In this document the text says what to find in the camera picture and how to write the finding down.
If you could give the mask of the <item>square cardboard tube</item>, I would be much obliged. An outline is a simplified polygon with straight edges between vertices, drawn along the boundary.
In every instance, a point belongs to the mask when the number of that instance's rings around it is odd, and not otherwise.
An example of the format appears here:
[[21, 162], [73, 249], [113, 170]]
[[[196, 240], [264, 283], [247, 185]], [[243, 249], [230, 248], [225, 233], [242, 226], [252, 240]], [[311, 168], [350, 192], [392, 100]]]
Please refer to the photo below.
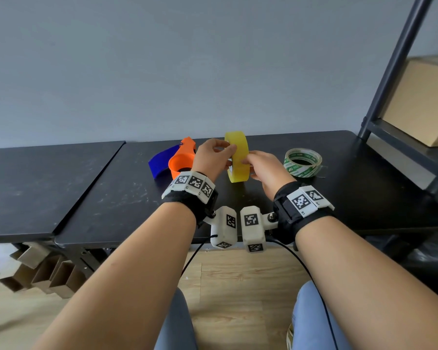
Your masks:
[[57, 269], [49, 288], [61, 299], [70, 299], [85, 283], [86, 276], [72, 262], [64, 261]]
[[37, 242], [16, 243], [13, 246], [16, 248], [16, 251], [10, 254], [10, 258], [31, 269], [38, 268], [52, 253], [49, 247]]
[[14, 260], [0, 274], [0, 284], [13, 293], [33, 288], [32, 282], [38, 269], [32, 269]]
[[50, 284], [64, 261], [67, 261], [67, 258], [62, 255], [44, 259], [31, 281], [31, 288], [37, 288], [44, 294], [53, 294], [54, 292], [50, 289]]

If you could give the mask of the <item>orange tape dispenser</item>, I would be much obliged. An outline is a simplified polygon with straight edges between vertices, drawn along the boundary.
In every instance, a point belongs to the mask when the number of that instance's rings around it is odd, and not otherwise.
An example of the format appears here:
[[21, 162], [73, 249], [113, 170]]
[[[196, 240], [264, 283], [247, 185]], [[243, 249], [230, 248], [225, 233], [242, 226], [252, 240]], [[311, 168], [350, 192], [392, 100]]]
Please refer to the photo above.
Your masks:
[[181, 172], [192, 169], [196, 148], [196, 142], [191, 137], [188, 136], [181, 140], [178, 150], [168, 162], [172, 179], [177, 178]]

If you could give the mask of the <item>black metal table frame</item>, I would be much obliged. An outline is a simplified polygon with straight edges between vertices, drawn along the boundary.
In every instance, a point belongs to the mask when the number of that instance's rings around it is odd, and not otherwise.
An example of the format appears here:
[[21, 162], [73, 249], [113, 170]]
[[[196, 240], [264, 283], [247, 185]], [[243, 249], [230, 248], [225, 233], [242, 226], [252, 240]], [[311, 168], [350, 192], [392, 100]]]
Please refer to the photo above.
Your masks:
[[116, 248], [87, 248], [81, 246], [63, 247], [54, 241], [35, 241], [49, 247], [52, 253], [48, 256], [62, 255], [71, 261], [84, 275], [89, 278], [95, 270], [113, 253]]

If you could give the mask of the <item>black metal shelf rack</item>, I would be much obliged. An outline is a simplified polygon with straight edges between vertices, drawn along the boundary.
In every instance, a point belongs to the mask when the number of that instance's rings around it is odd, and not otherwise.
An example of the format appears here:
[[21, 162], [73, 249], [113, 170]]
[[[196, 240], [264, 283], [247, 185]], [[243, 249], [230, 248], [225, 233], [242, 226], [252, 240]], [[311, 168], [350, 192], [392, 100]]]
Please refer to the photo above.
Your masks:
[[362, 120], [358, 137], [366, 142], [371, 134], [403, 153], [406, 157], [434, 175], [425, 191], [438, 201], [438, 147], [427, 147], [402, 130], [381, 119], [388, 98], [398, 84], [406, 67], [411, 47], [421, 29], [433, 0], [415, 0], [402, 32], [391, 54], [382, 79]]

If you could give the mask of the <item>brown cardboard box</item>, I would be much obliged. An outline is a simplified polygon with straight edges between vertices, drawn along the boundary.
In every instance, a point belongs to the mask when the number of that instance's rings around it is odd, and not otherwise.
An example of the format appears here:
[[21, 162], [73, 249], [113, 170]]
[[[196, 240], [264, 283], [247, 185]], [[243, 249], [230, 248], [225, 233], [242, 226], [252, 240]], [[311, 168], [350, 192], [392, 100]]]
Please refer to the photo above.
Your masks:
[[438, 55], [407, 60], [380, 118], [427, 147], [438, 147]]

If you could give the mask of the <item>blue curved plastic piece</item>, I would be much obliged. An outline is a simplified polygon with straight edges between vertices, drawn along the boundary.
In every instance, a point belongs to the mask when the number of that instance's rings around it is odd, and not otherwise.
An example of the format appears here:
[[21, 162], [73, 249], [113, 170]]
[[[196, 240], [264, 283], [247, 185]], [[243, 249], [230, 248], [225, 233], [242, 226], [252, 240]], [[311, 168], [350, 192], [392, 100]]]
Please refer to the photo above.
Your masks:
[[169, 169], [169, 160], [176, 154], [180, 145], [169, 147], [161, 152], [155, 154], [149, 161], [148, 165], [152, 174], [152, 177], [156, 180], [159, 175]]

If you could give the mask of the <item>person's leg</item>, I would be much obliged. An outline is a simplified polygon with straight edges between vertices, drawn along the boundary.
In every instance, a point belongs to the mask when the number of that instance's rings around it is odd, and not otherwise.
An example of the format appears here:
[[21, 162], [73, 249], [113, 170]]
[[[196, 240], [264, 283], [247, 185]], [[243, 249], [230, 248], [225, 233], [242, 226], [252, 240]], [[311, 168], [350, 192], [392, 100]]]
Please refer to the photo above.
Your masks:
[[292, 312], [292, 350], [336, 350], [320, 294], [313, 281], [299, 290]]
[[177, 288], [154, 350], [199, 350], [185, 296]]

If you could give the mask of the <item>person's right hand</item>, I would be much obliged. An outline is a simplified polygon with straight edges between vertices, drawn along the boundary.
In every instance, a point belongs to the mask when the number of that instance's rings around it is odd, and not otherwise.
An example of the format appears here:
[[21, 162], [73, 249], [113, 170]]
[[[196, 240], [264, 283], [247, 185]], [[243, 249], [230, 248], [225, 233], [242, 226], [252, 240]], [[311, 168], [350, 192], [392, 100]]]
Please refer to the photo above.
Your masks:
[[266, 162], [259, 166], [250, 165], [250, 176], [262, 183], [264, 193], [273, 201], [276, 193], [285, 185], [295, 182], [276, 156], [266, 152]]

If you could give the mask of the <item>person's left forearm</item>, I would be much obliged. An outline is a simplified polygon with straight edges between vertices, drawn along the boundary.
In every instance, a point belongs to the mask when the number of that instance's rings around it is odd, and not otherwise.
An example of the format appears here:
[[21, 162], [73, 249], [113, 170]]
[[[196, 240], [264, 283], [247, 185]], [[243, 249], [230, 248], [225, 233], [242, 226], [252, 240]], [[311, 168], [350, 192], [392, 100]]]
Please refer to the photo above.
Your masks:
[[153, 350], [196, 228], [162, 204], [68, 301], [33, 350]]

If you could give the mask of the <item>black left wrist band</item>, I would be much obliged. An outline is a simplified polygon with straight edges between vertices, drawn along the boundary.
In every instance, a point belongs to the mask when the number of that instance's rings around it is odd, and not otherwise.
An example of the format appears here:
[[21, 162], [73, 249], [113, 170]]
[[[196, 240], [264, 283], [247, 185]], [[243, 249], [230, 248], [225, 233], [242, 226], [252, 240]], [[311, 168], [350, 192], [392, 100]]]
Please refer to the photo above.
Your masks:
[[216, 216], [218, 192], [215, 184], [202, 172], [181, 172], [162, 194], [163, 202], [179, 202], [193, 213], [197, 224]]

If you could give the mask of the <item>person's left leg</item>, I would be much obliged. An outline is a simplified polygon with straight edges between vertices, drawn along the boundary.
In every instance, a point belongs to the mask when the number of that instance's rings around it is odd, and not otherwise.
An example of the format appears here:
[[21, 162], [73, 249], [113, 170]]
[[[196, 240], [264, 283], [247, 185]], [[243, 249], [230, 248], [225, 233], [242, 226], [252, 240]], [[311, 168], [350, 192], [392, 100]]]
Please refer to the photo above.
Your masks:
[[154, 350], [199, 350], [185, 296], [177, 288]]

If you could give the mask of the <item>person's right leg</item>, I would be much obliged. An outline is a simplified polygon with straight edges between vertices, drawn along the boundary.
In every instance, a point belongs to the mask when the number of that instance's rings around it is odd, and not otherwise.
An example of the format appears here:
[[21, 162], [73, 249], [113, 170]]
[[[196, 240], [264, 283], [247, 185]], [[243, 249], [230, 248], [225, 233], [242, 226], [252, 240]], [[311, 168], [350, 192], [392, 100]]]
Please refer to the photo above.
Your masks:
[[292, 350], [336, 350], [320, 294], [313, 281], [299, 290], [292, 312]]

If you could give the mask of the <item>black wrist band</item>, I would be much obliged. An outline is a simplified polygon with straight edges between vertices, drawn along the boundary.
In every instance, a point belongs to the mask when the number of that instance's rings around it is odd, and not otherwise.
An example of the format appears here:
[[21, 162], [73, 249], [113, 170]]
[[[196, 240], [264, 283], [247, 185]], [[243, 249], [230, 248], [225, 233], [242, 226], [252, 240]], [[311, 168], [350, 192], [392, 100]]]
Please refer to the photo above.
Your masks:
[[333, 216], [335, 207], [312, 185], [294, 181], [274, 195], [273, 210], [278, 217], [274, 239], [284, 245], [295, 242], [299, 230], [321, 217]]
[[216, 216], [218, 192], [215, 184], [202, 172], [181, 172], [162, 194], [163, 202], [179, 202], [193, 213], [197, 224]]

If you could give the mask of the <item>person's right forearm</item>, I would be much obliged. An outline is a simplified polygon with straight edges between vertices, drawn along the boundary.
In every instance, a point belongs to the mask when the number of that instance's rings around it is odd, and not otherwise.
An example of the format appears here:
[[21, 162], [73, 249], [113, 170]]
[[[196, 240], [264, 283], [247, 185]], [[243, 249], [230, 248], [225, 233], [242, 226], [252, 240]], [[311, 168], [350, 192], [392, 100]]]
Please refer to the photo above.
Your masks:
[[358, 350], [438, 350], [438, 295], [334, 217], [296, 245], [325, 303]]

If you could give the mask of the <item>clear tape roll green print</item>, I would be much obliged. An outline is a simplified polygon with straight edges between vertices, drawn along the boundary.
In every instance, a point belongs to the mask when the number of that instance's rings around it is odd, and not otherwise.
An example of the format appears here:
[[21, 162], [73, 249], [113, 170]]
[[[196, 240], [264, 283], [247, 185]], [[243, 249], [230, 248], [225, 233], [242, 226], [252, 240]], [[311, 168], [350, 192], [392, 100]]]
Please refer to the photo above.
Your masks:
[[311, 178], [321, 170], [322, 156], [307, 148], [292, 148], [285, 154], [283, 166], [294, 177]]

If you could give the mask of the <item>person's left hand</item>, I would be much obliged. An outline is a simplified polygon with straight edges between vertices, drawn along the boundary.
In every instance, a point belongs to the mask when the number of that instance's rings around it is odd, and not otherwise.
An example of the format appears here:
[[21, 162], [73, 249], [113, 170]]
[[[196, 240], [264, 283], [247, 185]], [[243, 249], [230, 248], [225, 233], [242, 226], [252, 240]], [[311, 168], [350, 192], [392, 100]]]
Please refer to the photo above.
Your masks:
[[229, 159], [236, 150], [236, 145], [230, 144], [227, 148], [209, 148], [205, 147], [204, 142], [197, 149], [192, 171], [201, 173], [215, 182], [222, 171], [228, 170], [232, 165]]

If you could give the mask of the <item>yellow tape roll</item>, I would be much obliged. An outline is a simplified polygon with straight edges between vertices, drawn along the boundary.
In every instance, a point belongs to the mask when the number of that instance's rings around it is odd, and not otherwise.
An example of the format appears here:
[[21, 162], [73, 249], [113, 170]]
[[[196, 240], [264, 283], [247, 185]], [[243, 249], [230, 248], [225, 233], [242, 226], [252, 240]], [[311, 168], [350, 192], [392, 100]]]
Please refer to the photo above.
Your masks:
[[231, 183], [245, 182], [249, 179], [250, 165], [244, 164], [243, 160], [249, 154], [249, 147], [245, 134], [242, 131], [229, 131], [224, 140], [231, 145], [236, 145], [236, 152], [229, 159], [232, 165], [229, 167], [228, 177]]

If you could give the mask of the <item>black right wrist band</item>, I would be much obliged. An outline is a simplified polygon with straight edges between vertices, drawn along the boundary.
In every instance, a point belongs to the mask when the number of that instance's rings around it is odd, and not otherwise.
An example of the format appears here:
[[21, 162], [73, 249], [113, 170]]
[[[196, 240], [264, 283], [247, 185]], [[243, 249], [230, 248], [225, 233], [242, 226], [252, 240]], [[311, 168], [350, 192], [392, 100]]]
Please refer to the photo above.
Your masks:
[[278, 217], [274, 239], [284, 245], [295, 242], [299, 230], [321, 217], [333, 216], [335, 207], [312, 185], [294, 181], [274, 195], [273, 210]]

